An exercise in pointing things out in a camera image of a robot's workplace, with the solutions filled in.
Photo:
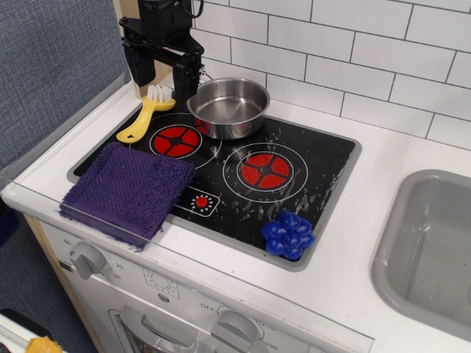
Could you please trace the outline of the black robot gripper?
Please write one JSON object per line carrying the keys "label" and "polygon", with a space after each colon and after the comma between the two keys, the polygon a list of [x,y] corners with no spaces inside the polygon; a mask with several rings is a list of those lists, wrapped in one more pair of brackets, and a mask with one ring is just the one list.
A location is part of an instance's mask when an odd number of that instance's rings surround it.
{"label": "black robot gripper", "polygon": [[138,87],[155,78],[155,60],[175,65],[172,72],[178,111],[186,110],[186,102],[199,86],[204,49],[191,37],[191,29],[203,9],[204,4],[200,4],[195,12],[191,1],[139,1],[139,18],[119,20],[124,30],[124,54]]}

